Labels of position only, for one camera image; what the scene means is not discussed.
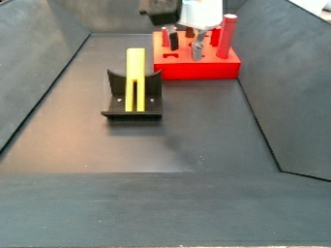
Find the red peg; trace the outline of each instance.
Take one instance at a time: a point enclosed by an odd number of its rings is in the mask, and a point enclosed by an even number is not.
[[[232,14],[225,14],[223,18],[221,34],[217,45],[217,57],[228,58],[228,51],[231,48],[232,35],[235,31],[235,25],[237,22],[237,16]]]

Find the gray floor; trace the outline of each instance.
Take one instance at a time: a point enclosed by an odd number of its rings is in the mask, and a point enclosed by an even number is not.
[[[0,161],[0,247],[331,245],[331,184],[278,172],[235,80],[167,81],[160,122],[109,123],[92,36]]]
[[[93,36],[1,157],[0,172],[276,171],[236,80],[167,81],[161,121],[109,123],[105,70],[149,36]]]

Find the red block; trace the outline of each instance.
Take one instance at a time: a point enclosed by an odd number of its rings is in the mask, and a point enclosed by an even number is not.
[[[240,60],[229,49],[228,58],[216,56],[217,48],[211,46],[211,32],[204,39],[203,58],[193,61],[191,58],[191,42],[193,38],[185,37],[179,31],[180,49],[172,51],[161,46],[161,32],[152,33],[153,42],[153,71],[161,70],[164,80],[184,79],[235,79],[240,69]]]

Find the black stand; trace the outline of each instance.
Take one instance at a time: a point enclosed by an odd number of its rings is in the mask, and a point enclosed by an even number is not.
[[[127,78],[107,70],[111,88],[108,111],[101,115],[113,118],[160,118],[161,117],[161,73],[160,71],[144,77],[144,111],[136,111],[137,90],[133,92],[133,111],[125,111],[125,83]]]

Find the red cylinder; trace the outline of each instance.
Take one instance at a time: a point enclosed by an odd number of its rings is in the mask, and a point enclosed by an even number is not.
[[[232,35],[235,31],[235,25],[237,22],[237,16],[225,14],[223,18],[221,34],[217,45],[217,57],[228,58],[228,51],[231,48]]]
[[[168,47],[169,44],[169,34],[165,27],[161,28],[161,46]]]

